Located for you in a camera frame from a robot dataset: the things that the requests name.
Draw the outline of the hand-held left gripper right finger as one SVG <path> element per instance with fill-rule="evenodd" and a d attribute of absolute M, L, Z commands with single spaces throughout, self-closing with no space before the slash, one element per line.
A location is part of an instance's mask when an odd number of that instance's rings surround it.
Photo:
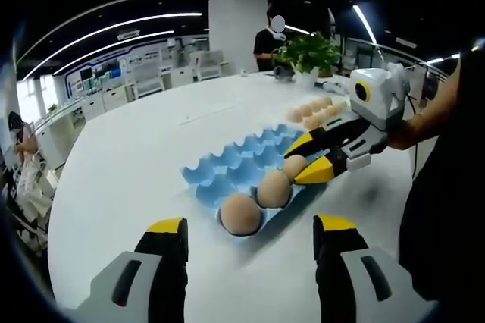
<path fill-rule="evenodd" d="M 382 249 L 369 247 L 356 224 L 313 217 L 314 260 L 322 322 L 427 322 L 435 309 L 415 292 L 411 275 Z"/>

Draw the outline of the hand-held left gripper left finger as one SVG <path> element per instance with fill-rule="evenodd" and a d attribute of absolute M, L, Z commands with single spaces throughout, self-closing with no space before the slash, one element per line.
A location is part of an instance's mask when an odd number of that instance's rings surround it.
<path fill-rule="evenodd" d="M 156 222 L 92 279 L 77 321 L 184 322 L 188 259 L 187 220 Z"/>

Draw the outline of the person's right hand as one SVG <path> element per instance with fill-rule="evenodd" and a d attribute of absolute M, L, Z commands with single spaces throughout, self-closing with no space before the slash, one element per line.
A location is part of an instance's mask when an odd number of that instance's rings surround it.
<path fill-rule="evenodd" d="M 403 120 L 399 126 L 390 132 L 386 145 L 392 149 L 406 150 L 420 142 L 422 117 L 417 114 L 413 118 Z"/>

